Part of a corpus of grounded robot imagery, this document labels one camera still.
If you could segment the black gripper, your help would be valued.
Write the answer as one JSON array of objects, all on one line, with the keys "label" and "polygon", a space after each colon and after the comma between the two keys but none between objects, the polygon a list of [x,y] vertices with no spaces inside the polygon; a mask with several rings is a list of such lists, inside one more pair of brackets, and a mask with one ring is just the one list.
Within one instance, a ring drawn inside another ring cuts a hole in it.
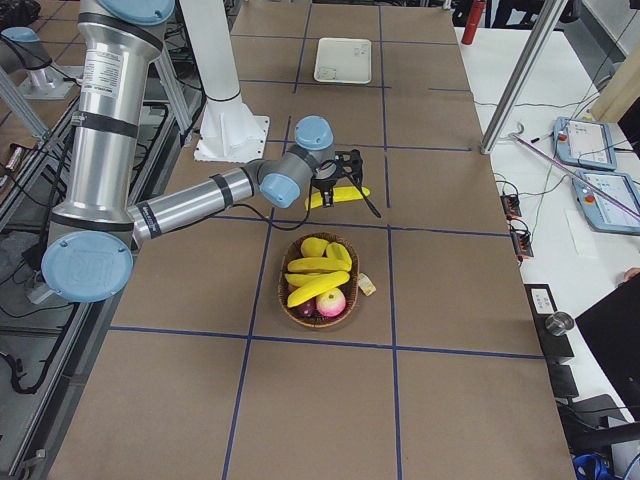
[{"label": "black gripper", "polygon": [[334,205],[334,190],[339,180],[346,178],[359,192],[365,204],[376,218],[381,213],[363,190],[362,157],[357,149],[336,151],[332,160],[326,161],[313,178],[313,186],[322,192],[322,205]]}]

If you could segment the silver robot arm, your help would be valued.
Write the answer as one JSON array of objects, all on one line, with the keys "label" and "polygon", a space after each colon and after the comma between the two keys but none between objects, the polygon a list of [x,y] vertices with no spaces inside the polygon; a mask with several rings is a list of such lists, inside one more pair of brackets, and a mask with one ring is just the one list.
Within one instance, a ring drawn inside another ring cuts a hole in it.
[{"label": "silver robot arm", "polygon": [[[233,168],[169,195],[128,201],[147,74],[165,51],[166,24],[184,19],[205,96],[196,156]],[[120,292],[133,269],[134,247],[196,224],[261,195],[279,208],[318,192],[334,200],[339,179],[359,199],[362,160],[338,151],[320,116],[298,122],[292,145],[278,160],[263,156],[269,120],[242,99],[228,20],[220,1],[84,1],[78,28],[86,43],[70,181],[51,213],[41,271],[50,289],[76,303]]]},{"label": "silver robot arm", "polygon": [[63,100],[76,83],[78,73],[58,65],[40,37],[29,27],[9,27],[1,31],[1,42],[19,62],[26,78],[18,86],[30,100]]}]

